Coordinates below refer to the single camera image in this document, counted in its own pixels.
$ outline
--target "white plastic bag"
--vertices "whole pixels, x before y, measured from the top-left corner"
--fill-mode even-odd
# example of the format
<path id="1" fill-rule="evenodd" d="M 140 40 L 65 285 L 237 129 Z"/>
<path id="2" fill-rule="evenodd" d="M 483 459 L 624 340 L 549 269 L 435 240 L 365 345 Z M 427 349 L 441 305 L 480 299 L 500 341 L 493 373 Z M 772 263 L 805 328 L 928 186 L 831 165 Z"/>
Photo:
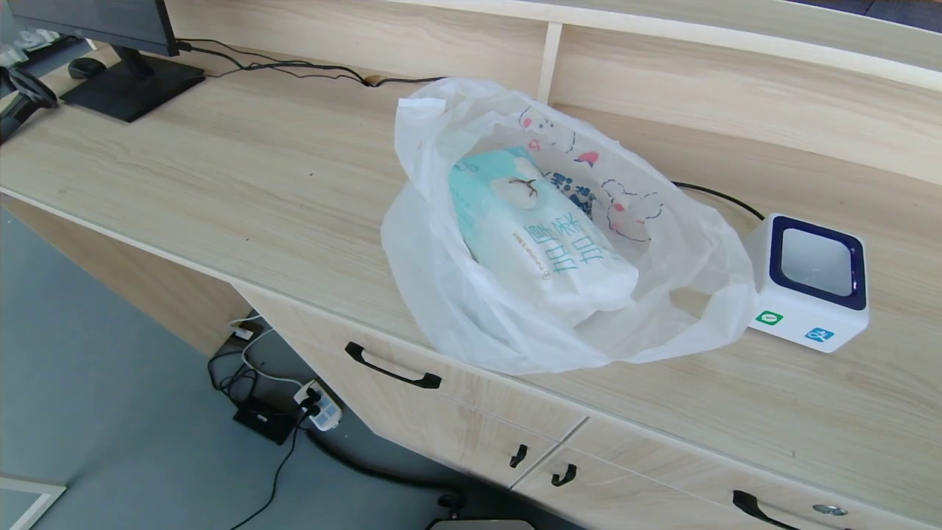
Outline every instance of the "white plastic bag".
<path id="1" fill-rule="evenodd" d="M 496 83 L 450 78 L 399 100 L 395 142 L 410 183 L 386 213 L 382 247 L 406 305 L 444 355 L 510 374 L 648 362 L 728 344 L 755 314 L 752 265 L 736 232 L 588 124 Z M 573 328 L 472 258 L 448 173 L 466 155 L 516 146 L 638 269 L 631 305 Z"/>

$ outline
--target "computer mouse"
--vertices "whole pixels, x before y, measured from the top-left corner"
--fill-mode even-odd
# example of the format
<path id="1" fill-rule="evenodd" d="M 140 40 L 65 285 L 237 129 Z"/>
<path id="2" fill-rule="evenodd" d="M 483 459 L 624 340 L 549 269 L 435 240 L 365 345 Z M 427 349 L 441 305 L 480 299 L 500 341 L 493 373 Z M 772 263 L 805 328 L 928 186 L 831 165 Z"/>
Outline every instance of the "computer mouse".
<path id="1" fill-rule="evenodd" d="M 105 70 L 107 67 L 97 58 L 81 57 L 69 63 L 69 77 L 72 79 L 91 79 Z"/>

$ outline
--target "wechat logo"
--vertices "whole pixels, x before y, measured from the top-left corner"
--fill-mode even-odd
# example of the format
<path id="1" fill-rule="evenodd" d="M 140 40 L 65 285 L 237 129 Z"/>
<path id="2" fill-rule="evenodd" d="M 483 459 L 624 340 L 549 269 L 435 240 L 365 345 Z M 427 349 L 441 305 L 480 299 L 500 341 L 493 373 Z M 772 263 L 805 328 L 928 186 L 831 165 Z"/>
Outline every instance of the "wechat logo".
<path id="1" fill-rule="evenodd" d="M 778 313 L 773 313 L 771 311 L 762 311 L 762 313 L 759 316 L 755 317 L 755 321 L 761 322 L 767 325 L 776 325 L 777 323 L 782 322 L 782 319 L 784 318 L 785 318 L 784 316 Z"/>

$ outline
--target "barcode scanner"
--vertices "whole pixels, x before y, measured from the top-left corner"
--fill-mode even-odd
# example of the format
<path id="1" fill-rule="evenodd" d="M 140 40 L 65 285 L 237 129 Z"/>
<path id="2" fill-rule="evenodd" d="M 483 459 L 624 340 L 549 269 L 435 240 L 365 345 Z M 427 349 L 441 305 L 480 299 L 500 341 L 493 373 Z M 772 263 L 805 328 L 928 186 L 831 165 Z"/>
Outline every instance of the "barcode scanner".
<path id="1" fill-rule="evenodd" d="M 16 97 L 0 112 L 0 143 L 6 141 L 27 118 L 40 108 L 58 107 L 56 94 L 34 75 L 17 68 L 8 69 Z"/>

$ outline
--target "monitor stand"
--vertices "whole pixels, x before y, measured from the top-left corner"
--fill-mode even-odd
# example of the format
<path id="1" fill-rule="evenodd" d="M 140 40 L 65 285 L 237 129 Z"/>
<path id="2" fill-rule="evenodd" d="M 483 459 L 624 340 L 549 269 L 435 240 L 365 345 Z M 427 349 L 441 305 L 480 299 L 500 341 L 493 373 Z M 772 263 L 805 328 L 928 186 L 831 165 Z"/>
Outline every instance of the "monitor stand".
<path id="1" fill-rule="evenodd" d="M 62 101 L 133 122 L 203 81 L 203 69 L 113 46 L 121 62 L 62 94 Z"/>

